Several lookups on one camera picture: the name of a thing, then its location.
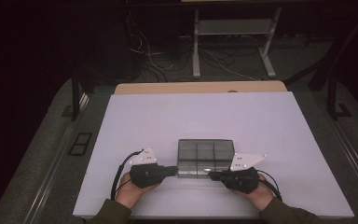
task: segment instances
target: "white tabletop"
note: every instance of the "white tabletop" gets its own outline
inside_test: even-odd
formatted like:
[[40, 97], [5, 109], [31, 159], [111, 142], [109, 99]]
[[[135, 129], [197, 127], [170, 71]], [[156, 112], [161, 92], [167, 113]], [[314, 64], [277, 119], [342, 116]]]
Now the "white tabletop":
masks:
[[[277, 180], [285, 203], [320, 217], [353, 217], [291, 92], [112, 95], [74, 215], [97, 214], [118, 166], [134, 151], [152, 146], [159, 165], [175, 165], [182, 138], [231, 139], [237, 152], [267, 154], [255, 168]], [[147, 193], [131, 215], [258, 217], [222, 183], [177, 177]]]

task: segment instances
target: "sleeve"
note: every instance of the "sleeve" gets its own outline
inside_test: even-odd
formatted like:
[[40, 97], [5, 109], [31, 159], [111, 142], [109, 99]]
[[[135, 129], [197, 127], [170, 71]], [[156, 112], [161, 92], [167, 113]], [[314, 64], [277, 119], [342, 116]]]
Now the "sleeve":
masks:
[[125, 224], [127, 223], [131, 210], [112, 200], [106, 199], [98, 214], [91, 219], [89, 224]]
[[321, 224], [322, 221], [314, 214], [300, 208], [289, 207], [274, 198], [260, 213], [260, 217], [269, 224]]

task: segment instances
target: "person's arm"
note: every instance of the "person's arm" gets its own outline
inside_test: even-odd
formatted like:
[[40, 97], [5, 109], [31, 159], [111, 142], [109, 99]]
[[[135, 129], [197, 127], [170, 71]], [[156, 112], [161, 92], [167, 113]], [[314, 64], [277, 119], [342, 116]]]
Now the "person's arm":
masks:
[[126, 173], [120, 180], [121, 188], [117, 191], [115, 200], [106, 199], [98, 214], [89, 221], [89, 224], [125, 224], [127, 223], [131, 209], [141, 200], [148, 191], [155, 189], [158, 185], [144, 189], [136, 187]]
[[236, 190], [232, 192], [249, 200], [260, 211], [260, 217], [269, 224], [320, 224], [322, 221], [314, 214], [300, 208], [289, 207], [274, 197], [272, 191], [263, 183], [252, 193], [246, 194]]

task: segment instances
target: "floor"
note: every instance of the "floor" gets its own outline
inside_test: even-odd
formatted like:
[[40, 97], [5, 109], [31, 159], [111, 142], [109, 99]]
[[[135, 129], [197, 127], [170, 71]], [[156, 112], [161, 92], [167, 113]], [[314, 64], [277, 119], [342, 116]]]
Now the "floor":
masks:
[[[311, 42], [302, 36], [274, 39], [268, 56], [277, 80], [286, 80], [321, 59], [330, 42]], [[259, 36], [201, 39], [200, 79], [192, 77], [191, 41], [183, 37], [180, 54], [151, 49], [144, 69], [132, 82], [269, 80], [258, 55]], [[297, 99], [314, 137], [338, 184], [347, 198], [354, 218], [327, 219], [325, 223], [358, 223], [358, 171], [348, 158], [358, 156], [358, 104], [348, 90], [338, 85], [337, 102], [351, 117], [331, 120], [326, 113], [326, 89], [310, 91], [312, 74], [287, 86]], [[16, 174], [0, 202], [0, 223], [83, 223], [73, 217], [76, 196], [86, 172], [114, 87], [95, 89], [82, 100], [81, 113], [71, 121], [71, 80], [57, 92], [48, 113], [29, 146]], [[92, 133], [84, 156], [67, 155], [78, 133]], [[134, 223], [189, 223], [185, 220], [132, 220]], [[205, 221], [196, 223], [263, 223], [258, 220]]]

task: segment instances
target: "dark background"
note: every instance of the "dark background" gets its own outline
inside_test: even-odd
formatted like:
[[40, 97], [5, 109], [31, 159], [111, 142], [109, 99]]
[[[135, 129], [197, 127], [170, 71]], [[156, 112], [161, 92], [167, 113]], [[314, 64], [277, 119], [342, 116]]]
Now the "dark background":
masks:
[[[338, 2], [284, 8], [277, 36], [345, 34], [342, 31], [348, 32], [358, 22], [358, 2]], [[41, 0], [0, 1], [0, 198], [54, 95], [74, 71], [86, 91], [96, 85], [117, 84], [118, 79], [129, 80], [137, 71], [127, 47], [125, 12], [67, 11], [54, 4]], [[158, 19], [153, 13], [136, 16], [143, 22], [140, 26], [150, 42], [172, 46], [178, 35], [191, 32], [191, 13], [165, 13], [167, 20], [160, 26], [155, 25]], [[158, 39], [161, 31], [169, 31], [164, 32], [168, 43]], [[333, 74], [358, 100], [358, 35]]]

